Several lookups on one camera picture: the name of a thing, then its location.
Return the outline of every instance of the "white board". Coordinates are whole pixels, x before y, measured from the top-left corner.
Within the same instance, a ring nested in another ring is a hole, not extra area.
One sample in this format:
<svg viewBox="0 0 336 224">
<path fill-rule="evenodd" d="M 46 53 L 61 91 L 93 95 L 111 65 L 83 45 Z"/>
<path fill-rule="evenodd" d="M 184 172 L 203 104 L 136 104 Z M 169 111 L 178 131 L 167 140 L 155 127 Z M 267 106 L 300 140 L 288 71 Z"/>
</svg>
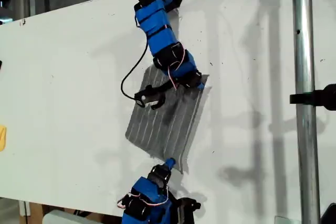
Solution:
<svg viewBox="0 0 336 224">
<path fill-rule="evenodd" d="M 316 86 L 336 82 L 336 4 L 313 0 Z M 145 37 L 135 0 L 95 0 L 0 27 L 0 196 L 121 215 L 115 207 L 156 160 L 125 131 L 120 82 Z M 179 38 L 210 74 L 188 172 L 172 190 L 199 200 L 196 223 L 300 220 L 292 0 L 184 0 Z M 140 86 L 148 54 L 125 84 Z M 322 212 L 336 201 L 334 113 L 317 109 Z"/>
</svg>

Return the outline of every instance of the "black cable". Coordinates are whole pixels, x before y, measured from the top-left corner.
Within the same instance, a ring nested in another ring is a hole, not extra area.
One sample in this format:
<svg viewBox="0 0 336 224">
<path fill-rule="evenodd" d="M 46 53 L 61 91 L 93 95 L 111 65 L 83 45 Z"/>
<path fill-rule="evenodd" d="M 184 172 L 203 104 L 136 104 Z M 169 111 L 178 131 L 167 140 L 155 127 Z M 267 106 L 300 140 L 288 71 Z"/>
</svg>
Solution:
<svg viewBox="0 0 336 224">
<path fill-rule="evenodd" d="M 25 204 L 25 217 L 26 217 L 26 224 L 28 224 L 28 217 L 27 217 L 27 207 L 26 207 L 26 202 L 24 201 Z"/>
<path fill-rule="evenodd" d="M 146 52 L 147 52 L 147 49 L 148 49 L 148 40 L 146 39 L 146 47 L 145 47 L 145 50 L 144 50 L 142 56 L 141 56 L 140 59 L 137 61 L 137 63 L 134 65 L 134 67 L 131 69 L 131 71 L 130 71 L 128 74 L 126 74 L 126 76 L 124 77 L 124 79 L 122 80 L 121 85 L 120 85 L 120 89 L 121 89 L 122 94 L 123 94 L 125 97 L 127 97 L 127 98 L 129 98 L 129 99 L 131 99 L 131 100 L 135 100 L 135 99 L 134 99 L 133 97 L 130 97 L 129 95 L 127 95 L 127 94 L 124 92 L 123 85 L 124 85 L 124 82 L 126 81 L 127 77 L 128 77 L 128 76 L 134 71 L 134 69 L 139 65 L 140 61 L 141 61 L 141 60 L 143 59 L 143 57 L 145 56 L 145 54 L 146 54 Z"/>
</svg>

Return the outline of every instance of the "striped fabric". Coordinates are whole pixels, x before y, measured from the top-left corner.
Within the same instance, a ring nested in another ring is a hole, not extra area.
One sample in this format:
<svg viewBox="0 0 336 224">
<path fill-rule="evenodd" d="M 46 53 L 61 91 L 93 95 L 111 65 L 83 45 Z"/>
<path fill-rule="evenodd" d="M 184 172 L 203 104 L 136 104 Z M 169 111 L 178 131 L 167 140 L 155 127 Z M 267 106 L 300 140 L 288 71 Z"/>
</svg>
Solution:
<svg viewBox="0 0 336 224">
<path fill-rule="evenodd" d="M 149 67 L 141 84 L 143 90 L 148 84 L 159 86 L 166 82 L 167 77 L 155 66 Z M 195 131 L 196 115 L 203 90 L 187 90 L 179 87 L 166 92 L 166 103 L 158 110 L 150 107 L 134 106 L 133 113 L 126 131 L 126 138 L 135 146 L 151 156 L 165 161 L 167 158 L 176 160 L 175 168 L 183 171 L 188 147 L 192 143 L 191 132 Z"/>
</svg>

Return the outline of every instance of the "black clamp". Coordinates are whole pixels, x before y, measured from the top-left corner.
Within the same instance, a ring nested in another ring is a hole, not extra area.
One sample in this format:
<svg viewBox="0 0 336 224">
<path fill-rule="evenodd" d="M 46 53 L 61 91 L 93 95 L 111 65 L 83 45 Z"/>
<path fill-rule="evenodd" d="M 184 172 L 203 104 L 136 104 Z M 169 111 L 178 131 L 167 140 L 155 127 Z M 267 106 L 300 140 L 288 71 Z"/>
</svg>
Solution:
<svg viewBox="0 0 336 224">
<path fill-rule="evenodd" d="M 155 88 L 153 88 L 152 85 L 148 85 L 144 90 L 136 93 L 134 99 L 140 107 L 144 108 L 146 105 L 150 104 L 152 110 L 156 110 L 166 102 L 165 92 L 172 87 L 173 84 L 171 81 L 167 81 Z"/>
<path fill-rule="evenodd" d="M 336 84 L 330 84 L 323 90 L 292 94 L 290 104 L 324 106 L 327 110 L 336 111 Z"/>
<path fill-rule="evenodd" d="M 166 165 L 155 165 L 147 179 L 155 183 L 161 191 L 164 191 L 171 175 L 172 173 Z"/>
</svg>

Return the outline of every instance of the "wire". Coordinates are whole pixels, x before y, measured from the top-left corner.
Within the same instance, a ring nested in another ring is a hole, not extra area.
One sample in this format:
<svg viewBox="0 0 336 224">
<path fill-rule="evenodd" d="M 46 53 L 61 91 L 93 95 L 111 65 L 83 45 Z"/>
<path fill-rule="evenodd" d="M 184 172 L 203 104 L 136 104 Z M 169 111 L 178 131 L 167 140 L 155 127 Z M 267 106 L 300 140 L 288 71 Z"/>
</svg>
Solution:
<svg viewBox="0 0 336 224">
<path fill-rule="evenodd" d="M 150 206 L 150 207 L 158 207 L 158 206 L 161 206 L 163 204 L 166 204 L 167 201 L 168 201 L 169 197 L 168 197 L 168 187 L 167 187 L 167 199 L 164 201 L 164 202 L 161 202 L 161 203 L 157 203 L 157 204 L 151 204 L 151 203 L 148 203 L 146 202 L 145 200 L 141 199 L 143 202 L 146 203 L 147 206 Z"/>
<path fill-rule="evenodd" d="M 138 25 L 138 21 L 137 21 L 136 17 L 135 17 L 135 24 L 136 24 L 137 27 L 140 27 L 140 26 Z M 126 74 L 126 76 L 124 77 L 124 79 L 122 79 L 122 81 L 121 81 L 120 89 L 121 89 L 122 94 L 123 94 L 125 97 L 127 97 L 127 98 L 129 98 L 129 99 L 131 99 L 131 100 L 133 100 L 133 101 L 135 101 L 135 99 L 134 99 L 133 97 L 130 97 L 129 95 L 127 95 L 127 94 L 124 92 L 124 89 L 123 89 L 124 82 L 126 81 L 127 77 L 134 71 L 134 69 L 139 65 L 139 63 L 141 62 L 141 60 L 142 60 L 143 57 L 145 56 L 145 54 L 146 54 L 146 52 L 147 52 L 147 49 L 148 49 L 148 39 L 147 39 L 147 36 L 146 36 L 146 47 L 145 47 L 144 52 L 142 53 L 142 56 L 141 56 L 140 59 L 137 61 L 137 63 L 133 66 L 133 68 L 131 69 L 131 71 L 129 71 L 129 73 Z"/>
<path fill-rule="evenodd" d="M 140 194 L 138 194 L 138 195 L 131 194 L 131 193 L 127 193 L 127 194 L 128 194 L 129 196 L 132 196 L 132 197 L 135 197 L 135 198 L 140 197 Z M 121 209 L 125 209 L 125 208 L 126 208 L 125 205 L 123 205 L 122 203 L 120 204 L 120 202 L 124 199 L 124 197 L 122 197 L 121 199 L 118 200 L 118 202 L 117 202 L 117 207 L 118 207 L 118 208 L 121 208 Z"/>
<path fill-rule="evenodd" d="M 174 86 L 174 89 L 177 90 L 176 84 L 175 84 L 172 76 L 170 75 L 170 68 L 169 67 L 168 67 L 168 76 L 169 76 L 169 79 L 170 79 L 170 81 L 172 82 L 172 84 Z"/>
<path fill-rule="evenodd" d="M 136 197 L 136 198 L 140 197 L 140 194 L 138 194 L 138 195 L 134 195 L 134 194 L 128 193 L 128 195 L 133 196 L 133 197 Z M 168 202 L 168 200 L 169 200 L 168 195 L 169 195 L 169 189 L 168 189 L 168 187 L 167 187 L 167 199 L 166 199 L 164 202 L 160 202 L 160 203 L 152 204 L 152 203 L 148 203 L 148 202 L 145 201 L 144 199 L 140 199 L 140 200 L 141 200 L 142 202 L 144 202 L 147 206 L 150 206 L 150 207 L 158 207 L 158 206 L 161 206 L 161 205 L 166 204 L 166 203 Z M 123 205 L 122 203 L 120 204 L 120 202 L 121 202 L 123 199 L 124 199 L 124 197 L 122 197 L 121 199 L 118 200 L 118 202 L 117 202 L 117 207 L 118 207 L 118 208 L 121 208 L 121 209 L 126 209 L 126 206 L 125 206 L 125 205 Z"/>
<path fill-rule="evenodd" d="M 183 63 L 183 61 L 184 61 L 185 50 L 184 50 L 183 46 L 182 46 L 182 49 L 183 49 L 183 57 L 182 57 L 182 60 L 181 60 L 180 64 L 178 65 L 178 67 L 177 67 L 175 70 L 179 69 L 179 67 L 182 65 L 182 63 Z"/>
<path fill-rule="evenodd" d="M 28 217 L 27 217 L 27 207 L 26 207 L 26 202 L 24 201 L 25 204 L 25 218 L 26 218 L 26 224 L 28 224 Z"/>
</svg>

